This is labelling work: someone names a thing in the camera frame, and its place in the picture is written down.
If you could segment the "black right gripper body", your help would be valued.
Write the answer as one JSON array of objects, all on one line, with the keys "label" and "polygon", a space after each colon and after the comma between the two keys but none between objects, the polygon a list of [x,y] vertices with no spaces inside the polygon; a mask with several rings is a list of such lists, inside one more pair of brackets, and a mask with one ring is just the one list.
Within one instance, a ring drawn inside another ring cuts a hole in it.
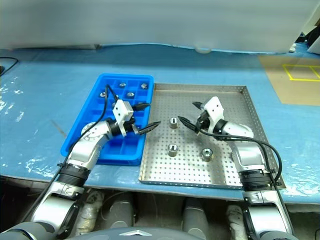
[{"label": "black right gripper body", "polygon": [[199,132],[200,130],[207,131],[210,126],[210,115],[207,111],[203,111],[196,120],[195,131]]}]

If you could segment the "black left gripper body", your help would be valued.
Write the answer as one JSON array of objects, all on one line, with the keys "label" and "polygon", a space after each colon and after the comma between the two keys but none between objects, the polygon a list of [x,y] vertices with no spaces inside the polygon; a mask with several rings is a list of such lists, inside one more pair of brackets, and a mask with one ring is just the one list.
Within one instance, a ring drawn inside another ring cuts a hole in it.
[{"label": "black left gripper body", "polygon": [[136,119],[134,117],[124,122],[124,129],[126,133],[140,134],[140,129],[136,126]]}]

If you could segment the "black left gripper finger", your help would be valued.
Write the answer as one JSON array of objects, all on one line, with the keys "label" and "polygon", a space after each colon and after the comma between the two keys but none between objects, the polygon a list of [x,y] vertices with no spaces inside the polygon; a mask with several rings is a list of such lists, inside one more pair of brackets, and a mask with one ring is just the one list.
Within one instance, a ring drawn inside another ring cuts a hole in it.
[{"label": "black left gripper finger", "polygon": [[147,102],[139,102],[132,106],[134,111],[143,111],[145,108],[149,107],[150,104]]},{"label": "black left gripper finger", "polygon": [[154,130],[156,127],[158,127],[160,124],[161,124],[161,121],[149,123],[144,128],[139,128],[137,134],[138,135],[147,134],[147,133],[151,132],[152,130]]}]

